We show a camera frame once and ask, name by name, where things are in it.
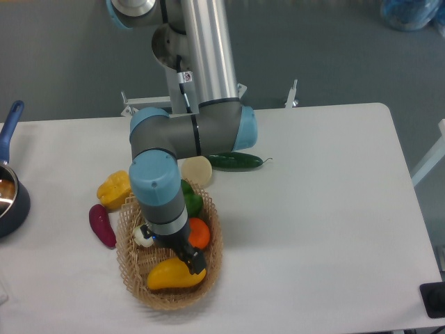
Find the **wicker basket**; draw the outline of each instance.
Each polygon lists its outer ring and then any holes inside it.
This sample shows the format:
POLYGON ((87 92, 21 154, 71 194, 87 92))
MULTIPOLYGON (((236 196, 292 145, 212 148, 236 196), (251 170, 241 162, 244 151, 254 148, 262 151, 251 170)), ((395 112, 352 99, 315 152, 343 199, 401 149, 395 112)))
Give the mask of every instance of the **wicker basket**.
POLYGON ((223 259, 223 236, 215 205, 209 194, 196 184, 194 192, 202 196, 204 206, 201 219, 207 223, 211 233, 209 245, 204 250, 207 274, 194 287, 151 291, 147 287, 148 273, 161 261, 176 256, 167 248, 138 246, 133 239, 133 229, 143 223, 139 204, 131 194, 120 211, 116 248, 121 276, 127 290, 140 302, 155 310, 177 310, 199 301, 213 286, 219 276, 223 259))

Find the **yellow bell pepper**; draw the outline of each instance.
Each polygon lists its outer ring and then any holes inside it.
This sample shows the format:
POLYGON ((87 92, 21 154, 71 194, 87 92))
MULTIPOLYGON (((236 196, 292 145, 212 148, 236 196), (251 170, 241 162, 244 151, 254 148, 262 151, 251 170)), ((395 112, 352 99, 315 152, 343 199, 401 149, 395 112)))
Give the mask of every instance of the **yellow bell pepper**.
POLYGON ((150 271, 147 286, 150 290, 192 287, 204 280, 205 275, 206 269, 199 274, 190 274, 187 265, 177 257, 173 257, 162 261, 150 271))
POLYGON ((97 190, 100 203, 109 210, 119 209, 131 193, 130 178, 124 170, 107 177, 97 190))

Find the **blue handle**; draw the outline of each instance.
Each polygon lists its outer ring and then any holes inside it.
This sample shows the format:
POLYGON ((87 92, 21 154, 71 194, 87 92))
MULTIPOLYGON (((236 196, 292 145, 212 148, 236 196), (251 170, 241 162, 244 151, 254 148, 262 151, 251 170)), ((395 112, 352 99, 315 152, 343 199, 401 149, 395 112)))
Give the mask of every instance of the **blue handle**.
POLYGON ((25 103, 16 101, 13 103, 11 110, 6 118, 5 124, 0 132, 0 161, 9 162, 9 144, 20 116, 22 115, 25 103))

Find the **white table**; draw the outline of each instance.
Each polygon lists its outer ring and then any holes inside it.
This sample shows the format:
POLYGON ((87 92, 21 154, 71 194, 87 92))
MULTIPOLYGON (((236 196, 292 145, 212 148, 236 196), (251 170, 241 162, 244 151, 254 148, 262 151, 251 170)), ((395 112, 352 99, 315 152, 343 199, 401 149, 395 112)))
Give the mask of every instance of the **white table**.
POLYGON ((265 110, 257 119, 248 152, 273 160, 214 173, 207 190, 222 223, 222 272, 205 299, 179 312, 139 304, 115 250, 88 223, 97 187, 131 163, 129 119, 20 123, 10 165, 32 208, 0 241, 10 298, 0 333, 324 334, 445 324, 421 301, 419 285, 441 278, 387 107, 265 110))

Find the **cucumber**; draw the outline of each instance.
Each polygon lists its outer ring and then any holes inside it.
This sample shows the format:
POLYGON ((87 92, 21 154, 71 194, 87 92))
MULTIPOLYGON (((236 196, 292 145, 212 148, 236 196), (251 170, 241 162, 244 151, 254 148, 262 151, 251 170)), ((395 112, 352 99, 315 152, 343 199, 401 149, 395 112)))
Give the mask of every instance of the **cucumber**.
POLYGON ((258 168, 272 158, 263 161, 262 158, 257 157, 256 155, 240 152, 229 152, 209 155, 207 156, 207 159, 210 161, 212 167, 237 170, 258 168))

